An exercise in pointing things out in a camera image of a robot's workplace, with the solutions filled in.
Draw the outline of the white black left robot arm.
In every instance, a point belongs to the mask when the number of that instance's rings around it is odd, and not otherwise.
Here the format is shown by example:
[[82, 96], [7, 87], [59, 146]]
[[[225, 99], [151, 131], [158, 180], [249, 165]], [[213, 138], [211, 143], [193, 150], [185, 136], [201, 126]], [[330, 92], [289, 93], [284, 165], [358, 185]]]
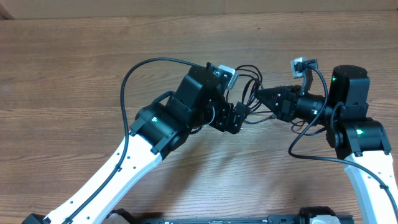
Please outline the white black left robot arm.
[[194, 131], [211, 126], [238, 133], [249, 109], [224, 97], [238, 77], [224, 65], [192, 66], [177, 91], [139, 110], [126, 138], [75, 195], [48, 215], [30, 214], [24, 223], [102, 223], [131, 187]]

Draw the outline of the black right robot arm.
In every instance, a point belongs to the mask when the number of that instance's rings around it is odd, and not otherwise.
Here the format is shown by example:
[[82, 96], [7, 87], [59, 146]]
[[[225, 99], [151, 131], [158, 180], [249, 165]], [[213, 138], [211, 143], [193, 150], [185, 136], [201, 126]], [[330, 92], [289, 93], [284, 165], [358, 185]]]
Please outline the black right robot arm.
[[258, 90], [255, 97], [277, 119], [301, 119], [308, 127], [322, 125], [335, 157], [293, 153], [297, 159], [341, 163], [354, 188], [364, 223], [397, 223], [397, 184], [392, 147], [383, 125], [368, 117], [366, 102], [370, 79], [366, 69], [340, 65], [333, 69], [330, 84], [314, 63], [300, 62], [292, 68], [302, 85]]

